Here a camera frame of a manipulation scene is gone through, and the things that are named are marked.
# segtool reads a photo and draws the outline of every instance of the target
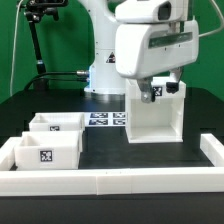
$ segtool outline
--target cable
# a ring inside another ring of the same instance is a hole
[[[224,17],[223,17],[223,14],[219,8],[219,6],[217,5],[217,3],[215,2],[215,0],[209,0],[210,3],[212,4],[213,8],[215,9],[215,12],[217,14],[217,16],[219,17],[220,19],[220,27],[216,30],[213,30],[213,31],[210,31],[210,32],[207,32],[207,33],[203,33],[203,34],[200,34],[199,37],[206,37],[206,36],[210,36],[210,35],[213,35],[215,33],[218,33],[220,32],[223,28],[224,28]]]
[[[10,78],[10,96],[13,95],[13,81],[14,81],[14,74],[15,74],[15,59],[16,59],[16,44],[17,44],[19,10],[20,10],[20,6],[22,5],[23,1],[24,0],[20,0],[19,4],[17,5],[17,12],[16,12],[15,33],[14,33],[14,41],[13,41],[12,71],[11,71],[11,78]]]
[[[41,79],[53,80],[53,81],[88,82],[88,79],[87,79],[87,78],[77,78],[77,79],[55,79],[55,78],[43,78],[43,77],[39,77],[39,78],[36,78],[36,79],[32,79],[30,82],[28,82],[28,83],[26,84],[26,86],[24,87],[24,91],[29,90],[30,86],[31,86],[35,81],[38,81],[38,80],[41,80]]]
[[[78,71],[73,71],[73,72],[45,72],[42,74],[39,74],[35,76],[33,79],[40,78],[40,77],[45,77],[45,76],[61,76],[61,75],[77,75],[78,77],[89,77],[89,71],[88,70],[78,70]]]

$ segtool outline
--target open box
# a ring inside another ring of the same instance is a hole
[[[30,131],[84,131],[84,113],[36,113],[29,128]]]
[[[17,170],[77,169],[82,131],[23,132],[14,147]]]
[[[154,103],[143,103],[136,80],[126,81],[126,132],[129,143],[182,142],[184,99],[186,85],[179,91],[167,93],[166,77],[154,77]]]
[[[191,168],[8,171],[19,141],[0,150],[0,196],[224,191],[224,146],[211,134],[201,135],[201,150],[214,167]]]

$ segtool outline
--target label on box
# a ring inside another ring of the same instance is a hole
[[[60,131],[60,125],[49,125],[49,131]]]
[[[40,149],[39,150],[40,162],[41,163],[53,162],[53,160],[54,160],[53,154],[54,154],[53,149]]]

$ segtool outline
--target white block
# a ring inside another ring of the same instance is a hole
[[[86,171],[0,172],[0,196],[96,194],[95,174]]]
[[[84,113],[36,113],[29,128],[30,131],[84,131]]]
[[[97,194],[131,194],[129,169],[105,170],[96,177]]]
[[[19,137],[11,137],[0,149],[0,171],[8,171],[15,163],[14,146],[21,141]]]
[[[15,147],[18,170],[77,169],[82,131],[23,132]]]
[[[200,148],[212,164],[224,167],[224,146],[212,134],[202,134]]]
[[[223,192],[224,169],[216,167],[132,170],[132,193]]]

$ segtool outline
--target white cardboard box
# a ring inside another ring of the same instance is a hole
[[[85,130],[84,113],[36,113],[29,123],[30,131]]]
[[[78,169],[82,131],[23,132],[15,147],[18,170]]]

